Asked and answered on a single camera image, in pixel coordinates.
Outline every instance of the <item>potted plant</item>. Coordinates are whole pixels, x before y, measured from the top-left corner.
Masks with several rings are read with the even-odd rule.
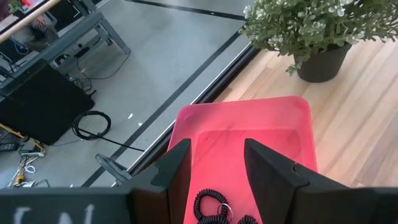
[[[287,72],[308,82],[334,78],[360,40],[397,37],[398,0],[255,0],[241,29],[253,46],[293,55]]]

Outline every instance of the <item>wooden floor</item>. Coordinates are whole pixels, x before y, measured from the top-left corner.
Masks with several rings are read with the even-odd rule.
[[[260,52],[217,101],[304,97],[320,173],[342,184],[398,186],[398,42],[363,42],[338,76],[309,84],[285,70],[291,57]]]

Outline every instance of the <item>black plant pot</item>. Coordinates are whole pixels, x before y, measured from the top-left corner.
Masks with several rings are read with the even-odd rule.
[[[298,76],[312,83],[326,82],[335,78],[351,46],[351,44],[342,47],[332,45],[326,52],[311,55],[297,71]]]

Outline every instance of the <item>metal ring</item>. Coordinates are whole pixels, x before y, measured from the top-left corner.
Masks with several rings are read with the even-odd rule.
[[[231,208],[228,204],[225,204],[225,203],[219,204],[218,207],[217,207],[217,215],[220,214],[218,210],[219,210],[220,207],[223,206],[223,205],[225,205],[225,206],[229,209],[229,211],[231,212],[231,219],[230,219],[230,222],[231,222],[231,221],[232,221],[232,218],[234,217],[234,212],[232,212],[232,208]]]

